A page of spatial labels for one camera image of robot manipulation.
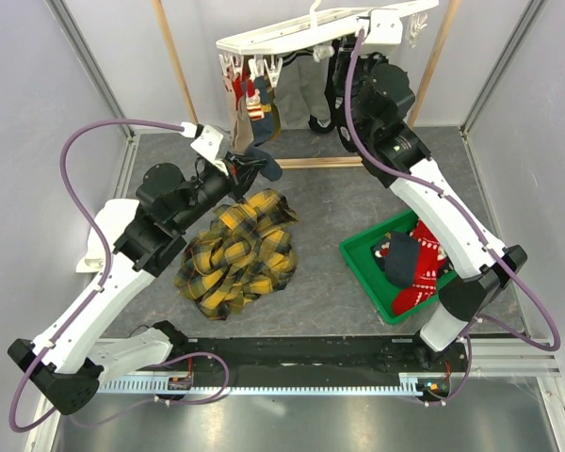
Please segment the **red cat face sock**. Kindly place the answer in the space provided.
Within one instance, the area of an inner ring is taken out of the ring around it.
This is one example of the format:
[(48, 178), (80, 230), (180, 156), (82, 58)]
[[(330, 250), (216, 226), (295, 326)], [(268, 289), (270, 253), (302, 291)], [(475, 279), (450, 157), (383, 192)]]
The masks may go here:
[(421, 219), (417, 221), (411, 237), (417, 240), (419, 253), (410, 290), (415, 299), (421, 302), (435, 294), (438, 274), (447, 263), (447, 255)]

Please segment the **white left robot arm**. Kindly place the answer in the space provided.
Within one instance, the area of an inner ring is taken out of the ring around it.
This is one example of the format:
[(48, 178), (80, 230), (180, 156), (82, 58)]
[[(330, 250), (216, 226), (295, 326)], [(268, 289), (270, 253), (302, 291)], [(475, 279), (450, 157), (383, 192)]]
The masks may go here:
[(52, 327), (8, 348), (9, 357), (59, 413), (78, 412), (102, 385), (130, 372), (185, 365), (186, 337), (168, 321), (110, 346), (97, 341), (182, 252), (189, 227), (225, 197), (240, 202), (265, 166), (264, 158), (229, 153), (223, 169), (198, 158), (190, 179), (172, 163), (147, 170), (136, 191), (135, 215), (110, 247), (109, 264)]

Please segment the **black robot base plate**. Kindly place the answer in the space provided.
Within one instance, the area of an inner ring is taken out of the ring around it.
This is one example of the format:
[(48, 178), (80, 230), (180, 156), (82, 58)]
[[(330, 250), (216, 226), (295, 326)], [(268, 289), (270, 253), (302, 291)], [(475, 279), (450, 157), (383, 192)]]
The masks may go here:
[(190, 373), (227, 386), (397, 385), (402, 375), (453, 377), (469, 353), (457, 341), (429, 352), (414, 335), (281, 336), (186, 339), (155, 371)]

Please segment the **navy santa sock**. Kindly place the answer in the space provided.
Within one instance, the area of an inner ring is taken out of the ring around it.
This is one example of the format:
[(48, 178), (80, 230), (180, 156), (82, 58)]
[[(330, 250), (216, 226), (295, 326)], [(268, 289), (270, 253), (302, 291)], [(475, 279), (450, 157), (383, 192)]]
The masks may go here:
[(278, 181), (283, 170), (275, 159), (260, 147), (275, 135), (275, 121), (272, 105), (269, 100), (266, 81), (263, 76), (249, 79), (246, 85), (245, 107), (250, 119), (253, 139), (245, 151), (245, 155), (265, 161), (260, 173), (268, 181)]
[(383, 237), (380, 242), (371, 247), (371, 254), (377, 267), (384, 272), (386, 257), (389, 253), (391, 239)]

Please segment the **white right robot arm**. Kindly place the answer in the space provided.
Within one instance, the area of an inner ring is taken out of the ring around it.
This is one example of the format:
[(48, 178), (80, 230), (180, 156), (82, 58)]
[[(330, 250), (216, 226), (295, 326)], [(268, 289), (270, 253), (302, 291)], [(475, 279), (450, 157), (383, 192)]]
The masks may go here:
[(362, 39), (348, 35), (337, 50), (332, 83), (336, 128), (344, 148), (418, 217), (414, 277), (395, 305), (412, 309), (432, 295), (439, 305), (412, 347), (414, 363), (434, 370), (446, 349), (490, 304), (527, 260), (485, 230), (445, 180), (430, 150), (405, 122), (414, 94), (406, 72), (381, 54), (360, 54)]

